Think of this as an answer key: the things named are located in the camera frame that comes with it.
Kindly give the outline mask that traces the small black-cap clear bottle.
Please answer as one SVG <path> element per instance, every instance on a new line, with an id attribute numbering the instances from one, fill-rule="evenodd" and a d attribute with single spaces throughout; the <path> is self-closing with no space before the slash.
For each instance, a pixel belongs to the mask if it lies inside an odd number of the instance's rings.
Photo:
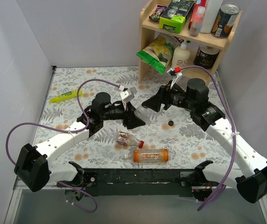
<path id="1" fill-rule="evenodd" d="M 143 120 L 145 122 L 146 126 L 149 126 L 151 124 L 151 120 L 148 117 L 148 108 L 143 107 L 142 105 L 138 106 L 136 110 L 134 111 L 134 114 Z"/>

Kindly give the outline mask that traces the red-cap clear bottle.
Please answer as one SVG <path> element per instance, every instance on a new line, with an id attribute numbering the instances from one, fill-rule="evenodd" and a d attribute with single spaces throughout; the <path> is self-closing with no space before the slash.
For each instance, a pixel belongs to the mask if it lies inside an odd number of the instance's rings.
<path id="1" fill-rule="evenodd" d="M 128 147 L 138 147 L 142 148 L 144 146 L 144 141 L 137 139 L 130 133 L 125 133 L 120 131 L 117 135 L 116 142 L 122 146 Z"/>

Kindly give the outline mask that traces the black bottle cap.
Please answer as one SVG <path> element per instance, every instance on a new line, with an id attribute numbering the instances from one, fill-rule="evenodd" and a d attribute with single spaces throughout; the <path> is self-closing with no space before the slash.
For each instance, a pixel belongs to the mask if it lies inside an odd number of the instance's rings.
<path id="1" fill-rule="evenodd" d="M 174 122 L 173 122 L 172 120 L 170 120 L 170 121 L 168 122 L 168 125 L 169 125 L 169 126 L 173 126 L 173 125 L 174 125 Z"/>

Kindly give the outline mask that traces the orange drink bottle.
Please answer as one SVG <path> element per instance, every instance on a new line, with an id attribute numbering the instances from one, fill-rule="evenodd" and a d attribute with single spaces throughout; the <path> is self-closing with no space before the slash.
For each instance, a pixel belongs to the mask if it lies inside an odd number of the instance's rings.
<path id="1" fill-rule="evenodd" d="M 135 150 L 132 153 L 126 153 L 124 160 L 130 160 L 134 163 L 163 163 L 169 160 L 168 149 L 155 150 Z"/>

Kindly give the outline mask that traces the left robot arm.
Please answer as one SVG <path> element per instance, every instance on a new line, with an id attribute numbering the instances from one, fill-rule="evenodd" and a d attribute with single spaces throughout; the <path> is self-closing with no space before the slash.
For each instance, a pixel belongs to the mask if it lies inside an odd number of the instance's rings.
<path id="1" fill-rule="evenodd" d="M 143 108 L 135 108 L 130 100 L 134 98 L 129 91 L 120 93 L 121 100 L 114 103 L 108 93 L 96 94 L 90 106 L 62 133 L 35 146 L 22 147 L 16 162 L 15 174 L 32 192 L 41 190 L 49 182 L 78 187 L 83 182 L 84 169 L 73 161 L 63 165 L 53 162 L 75 144 L 87 140 L 103 128 L 105 120 L 121 120 L 128 130 L 146 125 Z"/>

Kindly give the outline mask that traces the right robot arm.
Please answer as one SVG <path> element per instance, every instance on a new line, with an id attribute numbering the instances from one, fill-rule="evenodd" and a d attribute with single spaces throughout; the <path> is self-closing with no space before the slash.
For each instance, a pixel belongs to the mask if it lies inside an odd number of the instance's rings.
<path id="1" fill-rule="evenodd" d="M 192 121 L 216 140 L 229 154 L 238 170 L 217 166 L 212 161 L 200 163 L 194 172 L 183 178 L 185 182 L 207 185 L 217 182 L 220 192 L 225 186 L 236 189 L 248 202 L 255 203 L 267 194 L 267 159 L 256 152 L 233 128 L 225 114 L 209 102 L 209 88 L 199 78 L 187 82 L 186 90 L 168 83 L 142 103 L 153 111 L 167 110 L 170 106 L 190 112 Z"/>

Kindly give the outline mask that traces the white pump lotion bottle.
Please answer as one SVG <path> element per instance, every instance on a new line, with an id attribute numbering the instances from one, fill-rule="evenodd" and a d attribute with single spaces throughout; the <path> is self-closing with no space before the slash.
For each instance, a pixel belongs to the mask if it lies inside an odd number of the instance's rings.
<path id="1" fill-rule="evenodd" d="M 172 57 L 172 64 L 173 68 L 175 67 L 186 67 L 189 57 L 191 55 L 190 50 L 188 49 L 188 44 L 190 41 L 183 41 L 180 46 L 176 47 Z"/>

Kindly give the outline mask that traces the pink spray bottle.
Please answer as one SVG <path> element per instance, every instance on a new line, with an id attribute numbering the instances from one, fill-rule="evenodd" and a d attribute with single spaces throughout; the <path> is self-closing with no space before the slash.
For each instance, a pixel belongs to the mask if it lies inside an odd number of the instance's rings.
<path id="1" fill-rule="evenodd" d="M 192 20 L 189 32 L 190 36 L 196 37 L 199 35 L 203 24 L 204 15 L 205 15 L 205 7 L 199 6 Z"/>

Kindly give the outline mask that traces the floral table mat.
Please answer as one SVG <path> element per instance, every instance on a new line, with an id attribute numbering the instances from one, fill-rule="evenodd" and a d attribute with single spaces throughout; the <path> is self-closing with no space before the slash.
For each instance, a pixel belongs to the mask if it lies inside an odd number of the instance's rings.
<path id="1" fill-rule="evenodd" d="M 141 111 L 141 108 L 149 108 L 156 112 L 160 111 L 161 105 L 164 105 L 164 110 L 172 105 L 184 108 L 190 111 L 193 122 L 204 131 L 214 126 L 217 120 L 225 118 L 229 119 L 232 127 L 235 127 L 221 92 L 218 92 L 218 95 L 225 109 L 224 112 L 208 101 L 205 94 L 206 85 L 202 79 L 190 79 L 186 91 L 177 85 L 177 81 L 183 75 L 183 70 L 184 68 L 181 67 L 170 68 L 168 73 L 172 75 L 173 80 L 166 86 L 162 86 L 155 96 L 143 102 L 138 108 L 131 104 L 134 98 L 131 91 L 121 84 L 114 84 L 120 90 L 120 101 L 111 103 L 109 94 L 105 92 L 96 94 L 92 105 L 82 108 L 81 117 L 67 129 L 58 130 L 58 135 L 35 146 L 25 145 L 23 150 L 29 153 L 25 156 L 25 163 L 49 169 L 53 161 L 61 154 L 97 133 L 103 127 L 105 120 L 121 120 L 128 130 L 144 126 L 147 124 L 148 117 Z"/>

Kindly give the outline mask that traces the black canister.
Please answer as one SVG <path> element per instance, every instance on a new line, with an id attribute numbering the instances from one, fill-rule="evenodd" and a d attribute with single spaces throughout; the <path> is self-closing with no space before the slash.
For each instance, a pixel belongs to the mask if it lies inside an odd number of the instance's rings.
<path id="1" fill-rule="evenodd" d="M 214 47 L 200 45 L 193 63 L 205 69 L 211 69 L 219 55 L 220 50 Z"/>

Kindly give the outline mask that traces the cassava chips bag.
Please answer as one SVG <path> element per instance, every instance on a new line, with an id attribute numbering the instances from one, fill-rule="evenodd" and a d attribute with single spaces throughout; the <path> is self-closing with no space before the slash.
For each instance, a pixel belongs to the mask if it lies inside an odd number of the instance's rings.
<path id="1" fill-rule="evenodd" d="M 156 39 L 160 44 L 165 44 L 167 46 L 173 47 L 174 49 L 181 45 L 185 40 L 176 36 L 160 33 Z"/>

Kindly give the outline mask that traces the green black box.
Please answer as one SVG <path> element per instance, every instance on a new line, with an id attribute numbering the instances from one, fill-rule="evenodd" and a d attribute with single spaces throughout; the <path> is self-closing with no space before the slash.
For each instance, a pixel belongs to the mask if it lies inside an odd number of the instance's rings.
<path id="1" fill-rule="evenodd" d="M 160 16 L 159 28 L 179 34 L 194 5 L 194 0 L 173 0 Z"/>

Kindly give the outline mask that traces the dark snack packet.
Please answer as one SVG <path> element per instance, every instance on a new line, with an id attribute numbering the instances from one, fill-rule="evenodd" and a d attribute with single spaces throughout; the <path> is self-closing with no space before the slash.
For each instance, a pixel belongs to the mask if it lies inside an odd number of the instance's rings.
<path id="1" fill-rule="evenodd" d="M 157 5 L 155 11 L 149 15 L 149 19 L 154 22 L 159 22 L 161 15 L 167 9 L 167 6 Z"/>

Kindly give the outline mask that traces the red white carton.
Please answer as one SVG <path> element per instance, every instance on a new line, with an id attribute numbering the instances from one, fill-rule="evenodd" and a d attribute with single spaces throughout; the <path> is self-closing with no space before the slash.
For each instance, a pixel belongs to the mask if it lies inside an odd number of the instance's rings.
<path id="1" fill-rule="evenodd" d="M 192 12 L 192 15 L 191 15 L 191 18 L 190 18 L 190 22 L 189 22 L 189 26 L 188 26 L 189 29 L 191 28 L 191 25 L 192 25 L 194 16 L 195 16 L 195 14 L 196 14 L 196 12 L 198 10 L 198 7 L 206 8 L 206 5 L 207 5 L 207 0 L 196 0 L 195 1 L 194 7 L 193 7 L 193 12 Z"/>

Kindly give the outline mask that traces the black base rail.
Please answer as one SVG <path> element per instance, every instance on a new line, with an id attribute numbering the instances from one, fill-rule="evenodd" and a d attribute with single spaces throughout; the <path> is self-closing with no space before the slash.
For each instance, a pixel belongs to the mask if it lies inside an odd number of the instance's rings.
<path id="1" fill-rule="evenodd" d="M 154 196 L 177 195 L 195 196 L 206 199 L 215 183 L 197 181 L 192 169 L 112 169 L 88 168 L 78 173 L 72 181 L 59 181 L 58 187 L 65 185 L 96 196 Z"/>

